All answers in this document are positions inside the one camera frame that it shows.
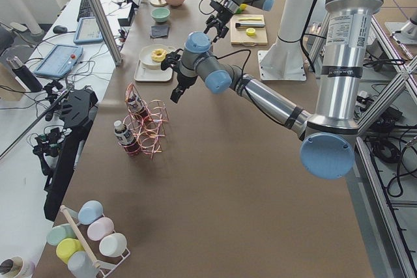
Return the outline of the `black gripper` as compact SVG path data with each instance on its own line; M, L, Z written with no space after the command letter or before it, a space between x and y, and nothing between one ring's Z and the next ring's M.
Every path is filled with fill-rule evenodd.
M225 7L222 7L218 10L218 13L215 17L209 17L207 19L205 30L203 31L205 34L209 32L209 30L213 27L216 28L216 36L213 38L212 42L215 43L219 39L224 38L229 31L227 23L230 21L232 17L232 12Z
M178 85L176 89L174 89L171 93L170 99L174 103L178 103L180 97L185 93L187 89L189 89L192 85L195 84L197 80L197 76L188 77L184 75L182 72L177 73L177 81Z

